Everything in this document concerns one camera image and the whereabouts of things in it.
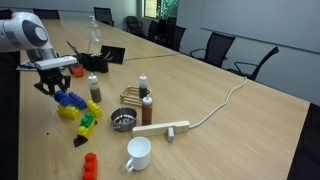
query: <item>sauce bottle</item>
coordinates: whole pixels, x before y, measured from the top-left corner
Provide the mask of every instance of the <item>sauce bottle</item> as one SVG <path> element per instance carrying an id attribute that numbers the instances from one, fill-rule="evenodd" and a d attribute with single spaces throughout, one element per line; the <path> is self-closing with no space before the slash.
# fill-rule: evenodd
<path id="1" fill-rule="evenodd" d="M 142 74 L 139 78 L 139 98 L 147 96 L 147 76 Z"/>
<path id="2" fill-rule="evenodd" d="M 89 88 L 90 88 L 90 93 L 91 93 L 93 102 L 95 103 L 101 102 L 102 99 L 101 99 L 100 86 L 98 83 L 97 76 L 91 73 L 91 75 L 88 77 L 88 80 L 89 80 Z"/>
<path id="3" fill-rule="evenodd" d="M 142 99 L 142 126 L 152 124 L 152 104 L 151 97 Z"/>

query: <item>conference table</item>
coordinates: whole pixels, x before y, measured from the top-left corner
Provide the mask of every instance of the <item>conference table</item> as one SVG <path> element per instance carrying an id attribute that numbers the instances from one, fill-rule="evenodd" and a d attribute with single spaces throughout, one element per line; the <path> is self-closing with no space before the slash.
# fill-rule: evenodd
<path id="1" fill-rule="evenodd" d="M 50 41 L 61 55 L 71 54 L 66 40 L 87 51 L 88 22 L 43 20 Z M 58 103 L 33 87 L 36 72 L 20 74 L 19 179 L 81 179 L 85 155 L 98 159 L 98 179 L 286 179 L 308 111 L 309 102 L 248 80 L 228 103 L 200 126 L 175 134 L 148 136 L 151 160 L 146 169 L 127 173 L 127 145 L 132 132 L 110 127 L 111 113 L 119 107 L 141 107 L 120 102 L 128 87 L 138 87 L 139 76 L 148 77 L 153 98 L 153 124 L 188 120 L 191 125 L 222 104 L 229 91 L 244 78 L 171 51 L 108 25 L 101 26 L 103 40 L 91 43 L 126 48 L 122 65 L 109 63 L 109 72 L 94 74 L 101 87 L 97 119 L 88 142 L 75 147 L 80 118 L 58 116 Z M 21 61 L 27 58 L 22 53 Z M 86 101 L 91 98 L 87 77 L 71 75 L 71 87 Z"/>

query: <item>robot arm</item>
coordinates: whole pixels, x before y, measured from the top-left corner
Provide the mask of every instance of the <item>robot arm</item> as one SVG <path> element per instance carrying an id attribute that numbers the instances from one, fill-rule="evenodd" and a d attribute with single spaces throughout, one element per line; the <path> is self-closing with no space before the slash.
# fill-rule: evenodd
<path id="1" fill-rule="evenodd" d="M 10 20 L 0 20 L 0 52 L 19 50 L 26 50 L 30 61 L 36 65 L 40 82 L 34 86 L 38 90 L 54 96 L 55 85 L 63 91 L 70 87 L 70 76 L 63 76 L 59 66 L 74 64 L 77 60 L 71 56 L 57 57 L 42 22 L 35 14 L 17 12 Z"/>

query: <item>toy block structure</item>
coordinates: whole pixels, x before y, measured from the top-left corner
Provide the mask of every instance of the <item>toy block structure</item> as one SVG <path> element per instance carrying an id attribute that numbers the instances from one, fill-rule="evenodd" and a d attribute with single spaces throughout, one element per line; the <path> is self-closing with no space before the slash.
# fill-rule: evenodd
<path id="1" fill-rule="evenodd" d="M 54 99 L 62 106 L 69 106 L 71 104 L 71 99 L 66 92 L 61 90 L 57 91 L 54 95 Z"/>
<path id="2" fill-rule="evenodd" d="M 93 102 L 92 100 L 89 100 L 87 102 L 87 107 L 88 107 L 88 111 L 91 112 L 94 115 L 94 117 L 96 118 L 102 117 L 102 110 L 100 106 L 98 106 L 95 102 Z"/>
<path id="3" fill-rule="evenodd" d="M 60 117 L 65 117 L 73 120 L 80 117 L 78 109 L 73 106 L 62 106 L 61 104 L 59 104 L 57 107 L 57 112 Z"/>
<path id="4" fill-rule="evenodd" d="M 95 126 L 94 115 L 90 112 L 86 112 L 85 117 L 81 119 L 80 127 L 78 129 L 78 136 L 89 138 L 94 126 Z"/>
<path id="5" fill-rule="evenodd" d="M 85 156 L 84 174 L 82 180 L 97 180 L 97 156 L 94 153 L 88 153 Z"/>
<path id="6" fill-rule="evenodd" d="M 87 103 L 82 99 L 80 96 L 75 94 L 74 92 L 69 92 L 68 93 L 71 103 L 78 109 L 84 110 L 87 108 Z"/>

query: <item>brown bottle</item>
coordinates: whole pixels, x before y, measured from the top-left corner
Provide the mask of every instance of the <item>brown bottle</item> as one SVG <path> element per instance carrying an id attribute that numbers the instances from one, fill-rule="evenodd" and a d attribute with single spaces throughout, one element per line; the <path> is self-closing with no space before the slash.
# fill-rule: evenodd
<path id="1" fill-rule="evenodd" d="M 100 87 L 98 84 L 98 78 L 97 78 L 97 76 L 95 76 L 91 73 L 91 75 L 88 77 L 88 80 L 89 80 L 89 87 L 90 87 L 90 93 L 91 93 L 92 100 L 93 100 L 93 102 L 98 103 L 102 100 L 101 93 L 100 93 Z"/>
<path id="2" fill-rule="evenodd" d="M 142 126 L 152 124 L 152 98 L 147 96 L 142 99 Z"/>

